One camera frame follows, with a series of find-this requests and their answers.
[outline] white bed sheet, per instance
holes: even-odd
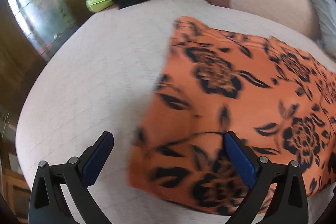
[[[205,0],[152,0],[93,15],[47,64],[24,104],[16,134],[23,174],[31,187],[40,160],[50,165],[79,156],[103,131],[115,148],[89,191],[113,224],[223,224],[228,217],[194,212],[127,185],[133,130],[146,110],[165,63],[173,21],[187,15],[210,27],[269,37],[336,64],[307,37],[276,22],[209,5]],[[63,187],[75,220],[84,223]],[[321,215],[333,186],[309,198],[310,223]],[[263,215],[256,217],[255,223]]]

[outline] wooden furniture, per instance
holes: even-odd
[[[41,0],[41,3],[37,0],[27,0],[28,4],[15,0],[11,2],[12,8],[17,6],[20,10],[15,17],[8,2],[0,0],[0,105],[10,111],[11,124],[16,126],[28,93],[46,65],[40,54],[46,60],[51,58],[56,49],[91,16],[91,13],[86,8],[85,0]],[[42,24],[45,22],[40,19],[42,15],[49,24]],[[24,19],[23,23],[21,22],[27,26],[24,32],[28,37],[34,37],[34,45],[40,53],[22,31],[16,20],[19,17]],[[64,28],[51,28],[53,24]],[[42,33],[48,33],[47,38],[42,38]]]
[[[1,194],[18,220],[28,223],[30,189],[23,175],[11,169],[9,154],[16,156],[14,144],[0,139]]]

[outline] black flower pattern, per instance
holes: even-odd
[[[288,70],[295,73],[303,82],[310,82],[311,71],[302,65],[299,59],[293,53],[281,54],[281,61],[285,64]]]
[[[186,53],[195,63],[198,63],[195,77],[200,80],[206,93],[219,93],[225,97],[237,98],[242,84],[230,62],[206,48],[187,48]]]
[[[323,84],[323,82],[320,81],[319,84],[316,85],[328,104],[336,103],[335,82],[328,83],[325,81]]]
[[[193,198],[203,208],[216,208],[220,215],[231,215],[246,196],[247,187],[237,179],[236,170],[224,150],[219,151],[209,171],[193,186]]]
[[[293,118],[292,126],[283,131],[283,139],[284,149],[297,156],[302,173],[311,167],[313,160],[319,165],[320,138],[312,118]]]

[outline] orange floral fabric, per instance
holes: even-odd
[[[307,195],[336,177],[336,79],[278,39],[174,24],[167,65],[136,132],[129,183],[161,199],[230,215],[244,199],[222,146],[234,131],[272,162],[299,163]],[[272,185],[260,212],[274,192]]]

